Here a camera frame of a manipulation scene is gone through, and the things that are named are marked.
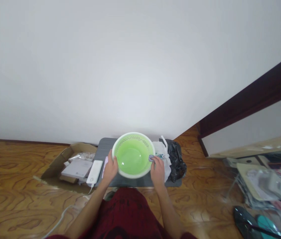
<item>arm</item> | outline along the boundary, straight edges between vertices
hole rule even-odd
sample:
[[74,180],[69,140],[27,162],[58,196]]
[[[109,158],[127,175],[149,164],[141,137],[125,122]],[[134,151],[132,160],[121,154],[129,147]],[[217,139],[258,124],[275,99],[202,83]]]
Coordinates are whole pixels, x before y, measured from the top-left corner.
[[150,176],[158,195],[164,228],[173,239],[180,239],[186,231],[173,207],[164,184],[164,162],[156,156],[152,159],[154,162],[151,165]]
[[105,192],[117,174],[118,164],[117,158],[112,160],[112,150],[108,153],[108,163],[105,166],[104,176],[99,186],[92,194],[91,199],[87,202],[78,217],[70,225],[65,236],[70,239],[78,238],[86,229],[90,228],[97,218],[98,210],[101,206]]

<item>white wall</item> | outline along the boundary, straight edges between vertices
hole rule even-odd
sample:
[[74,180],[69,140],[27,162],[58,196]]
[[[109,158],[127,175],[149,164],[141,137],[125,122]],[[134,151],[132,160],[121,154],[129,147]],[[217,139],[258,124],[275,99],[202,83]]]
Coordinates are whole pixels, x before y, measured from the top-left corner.
[[281,137],[281,101],[202,138],[202,141],[212,155],[278,137]]
[[0,139],[174,139],[281,62],[281,0],[0,1]]

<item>perforated basket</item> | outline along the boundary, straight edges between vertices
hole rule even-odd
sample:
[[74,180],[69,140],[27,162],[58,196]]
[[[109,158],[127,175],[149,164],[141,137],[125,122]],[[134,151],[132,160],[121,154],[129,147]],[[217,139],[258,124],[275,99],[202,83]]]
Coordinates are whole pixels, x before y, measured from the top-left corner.
[[117,139],[113,146],[112,157],[117,157],[118,173],[125,178],[141,178],[150,171],[151,162],[149,155],[155,155],[155,148],[152,141],[144,134],[130,132]]

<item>white basket rim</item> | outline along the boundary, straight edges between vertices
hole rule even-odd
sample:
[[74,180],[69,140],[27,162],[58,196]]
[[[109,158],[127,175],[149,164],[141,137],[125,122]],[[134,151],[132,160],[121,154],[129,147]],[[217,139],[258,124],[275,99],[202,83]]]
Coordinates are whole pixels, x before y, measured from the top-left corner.
[[[144,135],[144,134],[142,134],[142,133],[139,133],[139,132],[129,132],[129,133],[123,134],[123,135],[122,135],[121,137],[119,137],[119,138],[116,140],[116,142],[114,143],[113,150],[112,150],[112,158],[113,158],[113,159],[114,159],[115,148],[116,148],[116,145],[118,144],[118,142],[119,142],[123,137],[125,137],[125,136],[127,136],[127,135],[130,135],[130,134],[138,134],[138,135],[141,135],[141,136],[143,136],[144,138],[146,138],[146,139],[150,142],[150,144],[151,144],[151,146],[152,146],[152,148],[153,148],[153,155],[156,154],[156,153],[155,153],[155,148],[154,148],[153,142],[152,142],[146,135]],[[140,173],[140,174],[131,175],[131,174],[124,173],[122,170],[120,170],[120,168],[118,168],[118,173],[119,173],[120,175],[122,175],[123,177],[129,178],[129,179],[141,178],[141,177],[145,176],[149,171],[150,171],[150,167],[149,167],[147,170],[145,170],[144,172]]]

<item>plastic bag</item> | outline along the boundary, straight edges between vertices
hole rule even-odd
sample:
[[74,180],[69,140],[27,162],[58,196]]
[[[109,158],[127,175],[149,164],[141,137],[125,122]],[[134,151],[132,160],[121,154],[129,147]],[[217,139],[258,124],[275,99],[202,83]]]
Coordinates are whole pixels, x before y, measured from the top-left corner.
[[171,162],[171,173],[168,178],[174,183],[176,180],[185,177],[187,166],[182,159],[179,143],[170,139],[166,139],[166,142],[168,148],[167,152]]
[[169,154],[167,153],[167,146],[165,146],[165,144],[167,144],[166,141],[165,141],[165,143],[158,142],[158,141],[153,142],[156,156],[160,157],[162,159],[162,161],[164,162],[164,168],[165,168],[164,182],[167,181],[167,179],[171,173],[171,168],[170,168],[171,162],[169,159]]
[[81,152],[75,155],[74,157],[69,158],[68,160],[72,162],[73,160],[87,160],[87,161],[93,161],[95,157],[95,153],[89,153],[89,152]]

